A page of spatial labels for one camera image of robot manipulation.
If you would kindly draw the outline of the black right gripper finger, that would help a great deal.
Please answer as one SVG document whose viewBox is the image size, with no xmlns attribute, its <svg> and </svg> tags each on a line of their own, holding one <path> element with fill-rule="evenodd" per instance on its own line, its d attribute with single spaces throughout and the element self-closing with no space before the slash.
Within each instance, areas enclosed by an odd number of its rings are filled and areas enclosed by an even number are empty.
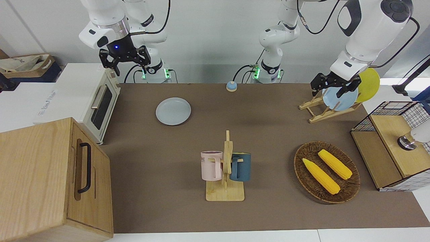
<svg viewBox="0 0 430 242">
<path fill-rule="evenodd" d="M 141 67 L 146 67 L 150 64 L 151 57 L 149 55 L 148 48 L 146 46 L 141 46 L 140 48 L 136 49 L 136 52 L 138 54 L 138 62 Z"/>
<path fill-rule="evenodd" d="M 117 67 L 119 59 L 117 57 L 112 56 L 109 50 L 99 50 L 99 57 L 104 68 L 112 69 L 117 76 L 120 76 L 120 71 Z"/>
</svg>

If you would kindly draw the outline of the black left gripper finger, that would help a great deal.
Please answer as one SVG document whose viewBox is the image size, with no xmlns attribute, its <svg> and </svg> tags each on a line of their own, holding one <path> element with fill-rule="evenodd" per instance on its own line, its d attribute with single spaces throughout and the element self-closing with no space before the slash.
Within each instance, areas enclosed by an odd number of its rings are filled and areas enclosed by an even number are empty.
<svg viewBox="0 0 430 242">
<path fill-rule="evenodd" d="M 316 75 L 311 81 L 311 89 L 313 90 L 312 95 L 316 97 L 319 91 L 328 87 L 326 75 Z"/>
<path fill-rule="evenodd" d="M 353 92 L 355 91 L 358 86 L 361 84 L 361 78 L 353 78 L 350 82 L 341 81 L 340 89 L 336 93 L 337 98 L 341 98 L 343 94 L 346 92 Z"/>
</svg>

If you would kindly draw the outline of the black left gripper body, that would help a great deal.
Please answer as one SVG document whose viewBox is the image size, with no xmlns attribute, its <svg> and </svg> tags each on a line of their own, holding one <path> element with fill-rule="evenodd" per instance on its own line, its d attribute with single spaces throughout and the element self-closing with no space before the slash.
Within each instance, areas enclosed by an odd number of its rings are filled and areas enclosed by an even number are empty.
<svg viewBox="0 0 430 242">
<path fill-rule="evenodd" d="M 341 78 L 334 72 L 330 72 L 328 75 L 326 75 L 325 80 L 325 87 L 346 87 L 348 84 L 350 84 L 350 80 L 345 80 L 344 78 Z"/>
</svg>

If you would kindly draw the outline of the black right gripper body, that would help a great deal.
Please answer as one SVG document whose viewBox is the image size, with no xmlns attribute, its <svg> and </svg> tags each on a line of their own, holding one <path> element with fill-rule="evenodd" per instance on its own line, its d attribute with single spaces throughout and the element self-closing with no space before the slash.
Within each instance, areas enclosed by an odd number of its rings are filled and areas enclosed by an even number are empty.
<svg viewBox="0 0 430 242">
<path fill-rule="evenodd" d="M 109 43 L 107 46 L 110 56 L 118 62 L 134 62 L 138 55 L 130 34 Z"/>
</svg>

